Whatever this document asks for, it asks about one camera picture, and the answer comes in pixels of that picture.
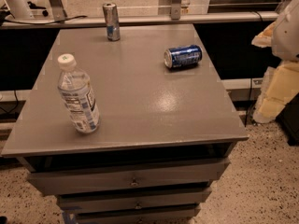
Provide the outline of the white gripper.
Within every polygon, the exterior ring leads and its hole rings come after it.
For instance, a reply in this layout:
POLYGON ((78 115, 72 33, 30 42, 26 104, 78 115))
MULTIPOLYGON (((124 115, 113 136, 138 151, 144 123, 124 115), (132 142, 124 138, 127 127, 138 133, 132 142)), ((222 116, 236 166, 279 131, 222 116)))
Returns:
POLYGON ((254 36, 253 46, 268 48, 282 61, 277 68, 268 67, 263 76, 253 119, 257 123, 273 121, 299 93, 299 0, 291 0, 269 24, 254 36))

